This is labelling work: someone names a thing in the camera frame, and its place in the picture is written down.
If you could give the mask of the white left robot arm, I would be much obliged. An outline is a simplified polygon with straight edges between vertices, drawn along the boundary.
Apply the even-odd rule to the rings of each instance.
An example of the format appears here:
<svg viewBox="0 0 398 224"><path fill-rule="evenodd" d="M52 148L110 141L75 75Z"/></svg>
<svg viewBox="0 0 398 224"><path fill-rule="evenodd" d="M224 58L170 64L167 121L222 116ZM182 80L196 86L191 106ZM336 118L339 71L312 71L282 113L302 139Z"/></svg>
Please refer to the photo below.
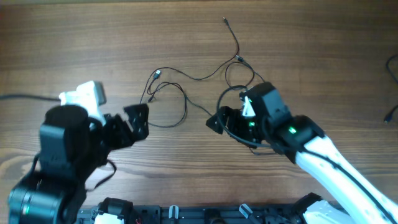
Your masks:
<svg viewBox="0 0 398 224"><path fill-rule="evenodd" d="M85 182L109 163L111 151L132 146L149 134L149 107L124 108L128 120L108 115L102 124L78 105L55 106L39 129L41 150L11 190L9 223L74 223L86 199Z"/></svg>

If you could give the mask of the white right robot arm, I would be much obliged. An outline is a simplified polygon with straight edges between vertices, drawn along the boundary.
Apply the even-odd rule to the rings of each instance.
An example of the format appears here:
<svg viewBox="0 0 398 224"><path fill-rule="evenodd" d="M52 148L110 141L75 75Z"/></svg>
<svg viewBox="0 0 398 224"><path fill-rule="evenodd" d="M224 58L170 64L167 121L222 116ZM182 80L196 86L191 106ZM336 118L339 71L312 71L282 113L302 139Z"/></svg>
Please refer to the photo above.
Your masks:
<svg viewBox="0 0 398 224"><path fill-rule="evenodd" d="M397 223L397 204L363 177L333 141L305 115L292 116L269 82L251 88L236 85L241 109L216 106L206 125L245 146L269 147L316 179L339 203L335 208L317 194L293 207L292 223Z"/></svg>

